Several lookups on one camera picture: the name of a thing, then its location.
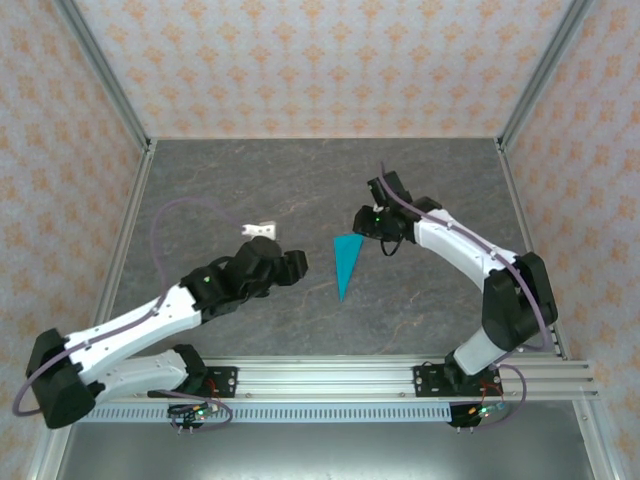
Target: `wall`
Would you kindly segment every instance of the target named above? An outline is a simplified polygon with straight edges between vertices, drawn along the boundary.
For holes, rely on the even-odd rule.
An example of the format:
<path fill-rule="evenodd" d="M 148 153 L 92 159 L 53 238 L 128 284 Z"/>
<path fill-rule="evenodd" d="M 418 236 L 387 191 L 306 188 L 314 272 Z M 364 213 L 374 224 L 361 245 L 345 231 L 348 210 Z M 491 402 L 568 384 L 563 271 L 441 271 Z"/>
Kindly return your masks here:
<path fill-rule="evenodd" d="M 156 137 L 491 137 L 569 0 L 80 0 Z"/>
<path fill-rule="evenodd" d="M 640 472 L 640 9 L 596 1 L 509 151 L 574 356 Z"/>
<path fill-rule="evenodd" d="M 88 325 L 140 152 L 52 1 L 2 2 L 0 52 L 0 477 L 22 479 L 43 423 L 13 395 L 38 333 Z"/>

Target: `cyan triangle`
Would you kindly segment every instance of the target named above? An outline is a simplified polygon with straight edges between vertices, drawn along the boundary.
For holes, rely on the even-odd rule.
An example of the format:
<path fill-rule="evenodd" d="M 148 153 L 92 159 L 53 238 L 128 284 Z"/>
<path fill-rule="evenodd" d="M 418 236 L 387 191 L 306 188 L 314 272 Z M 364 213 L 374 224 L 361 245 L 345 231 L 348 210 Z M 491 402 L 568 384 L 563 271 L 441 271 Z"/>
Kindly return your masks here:
<path fill-rule="evenodd" d="M 340 292 L 341 302 L 347 293 L 347 286 L 349 286 L 353 269 L 356 267 L 363 241 L 364 237 L 357 234 L 343 235 L 333 239 L 333 248 L 336 252 L 336 276 L 338 277 L 338 291 Z"/>

